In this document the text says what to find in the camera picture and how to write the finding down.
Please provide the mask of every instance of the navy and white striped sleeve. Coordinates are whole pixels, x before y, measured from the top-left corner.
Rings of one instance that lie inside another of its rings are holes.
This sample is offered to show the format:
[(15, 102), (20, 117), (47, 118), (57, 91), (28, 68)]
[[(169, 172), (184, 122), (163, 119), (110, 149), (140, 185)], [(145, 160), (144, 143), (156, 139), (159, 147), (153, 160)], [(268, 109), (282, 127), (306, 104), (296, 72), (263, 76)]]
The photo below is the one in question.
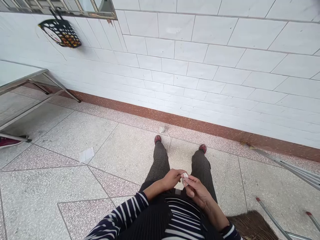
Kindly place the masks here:
[(144, 192), (137, 193), (134, 197), (125, 201), (105, 216), (84, 240), (115, 239), (121, 232), (125, 231), (148, 206), (148, 199)]
[(220, 235), (224, 240), (243, 240), (235, 226), (229, 222), (229, 226), (220, 231)]

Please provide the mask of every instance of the hand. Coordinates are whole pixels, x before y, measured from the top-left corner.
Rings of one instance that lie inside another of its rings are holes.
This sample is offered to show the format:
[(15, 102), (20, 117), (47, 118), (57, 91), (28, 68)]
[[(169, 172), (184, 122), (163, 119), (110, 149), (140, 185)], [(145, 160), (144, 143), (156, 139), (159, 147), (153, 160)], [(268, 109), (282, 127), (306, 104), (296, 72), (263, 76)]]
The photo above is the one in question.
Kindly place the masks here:
[(204, 209), (208, 202), (212, 200), (211, 194), (198, 178), (189, 175), (188, 178), (184, 180), (188, 184), (188, 186), (185, 187), (187, 195), (191, 197), (201, 209)]
[(185, 173), (185, 170), (182, 169), (171, 169), (164, 178), (160, 179), (161, 185), (163, 187), (163, 192), (174, 188), (178, 182), (180, 182), (181, 174)]

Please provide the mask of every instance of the pink shoe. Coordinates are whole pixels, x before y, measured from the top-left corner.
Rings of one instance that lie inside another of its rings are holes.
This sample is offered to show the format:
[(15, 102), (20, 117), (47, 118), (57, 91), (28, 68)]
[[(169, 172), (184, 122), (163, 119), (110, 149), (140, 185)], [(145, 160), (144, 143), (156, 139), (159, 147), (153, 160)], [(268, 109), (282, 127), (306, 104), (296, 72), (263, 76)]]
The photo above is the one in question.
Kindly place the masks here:
[(154, 138), (154, 144), (156, 144), (157, 142), (161, 142), (161, 137), (160, 135), (157, 135), (155, 138)]
[(13, 139), (10, 139), (10, 138), (0, 137), (0, 149), (1, 148), (5, 148), (5, 147), (15, 146), (15, 145), (18, 145), (20, 143), (23, 143), (23, 142), (22, 141), (18, 141), (18, 140), (13, 140)]
[(203, 151), (203, 153), (206, 154), (206, 152), (207, 152), (207, 146), (204, 145), (204, 144), (201, 144), (200, 147), (199, 147), (199, 150)]

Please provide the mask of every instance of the metal table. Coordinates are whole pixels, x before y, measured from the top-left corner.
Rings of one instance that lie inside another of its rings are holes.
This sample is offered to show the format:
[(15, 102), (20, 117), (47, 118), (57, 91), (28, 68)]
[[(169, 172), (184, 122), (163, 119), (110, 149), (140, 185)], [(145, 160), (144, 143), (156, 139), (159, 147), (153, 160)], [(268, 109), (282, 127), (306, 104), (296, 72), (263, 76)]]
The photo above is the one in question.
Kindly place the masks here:
[[(45, 100), (39, 102), (38, 104), (25, 110), (24, 112), (14, 117), (13, 119), (2, 124), (0, 126), (0, 137), (10, 138), (18, 141), (23, 141), (23, 142), (31, 142), (32, 139), (13, 136), (13, 135), (1, 132), (1, 130), (8, 127), (10, 124), (14, 123), (20, 118), (24, 117), (28, 113), (32, 112), (34, 109), (40, 107), (42, 104), (50, 101), (54, 96), (59, 95), (62, 92), (68, 93), (77, 102), (81, 102), (76, 96), (70, 93), (60, 82), (58, 82), (52, 76), (48, 75), (47, 72), (48, 72), (48, 69), (45, 69), (45, 68), (39, 68), (39, 67), (29, 66), (25, 64), (0, 60), (0, 95), (6, 92), (9, 92), (15, 88), (18, 88), (20, 86), (23, 86), (26, 83), (31, 83), (34, 86), (36, 86), (39, 90), (44, 92), (46, 95), (50, 95)], [(39, 76), (41, 74), (43, 74), (47, 79), (53, 82), (54, 85), (48, 85), (48, 84), (33, 80), (34, 77)], [(60, 90), (54, 94), (50, 94), (48, 90), (45, 88), (46, 86), (60, 88)]]

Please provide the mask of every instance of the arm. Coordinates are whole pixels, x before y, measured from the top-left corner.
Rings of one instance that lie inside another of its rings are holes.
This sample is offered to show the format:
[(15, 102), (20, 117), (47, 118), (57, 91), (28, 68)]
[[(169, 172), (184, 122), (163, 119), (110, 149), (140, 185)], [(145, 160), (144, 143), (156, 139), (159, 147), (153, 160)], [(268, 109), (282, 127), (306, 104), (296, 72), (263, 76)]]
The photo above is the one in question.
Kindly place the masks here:
[(173, 188), (180, 181), (180, 174), (183, 172), (186, 171), (171, 169), (164, 178), (116, 207), (91, 230), (84, 240), (115, 239), (130, 227), (154, 197)]
[(234, 225), (229, 222), (200, 180), (191, 175), (184, 180), (188, 184), (185, 187), (187, 195), (193, 198), (194, 202), (205, 212), (210, 223), (220, 232), (224, 240), (241, 240)]

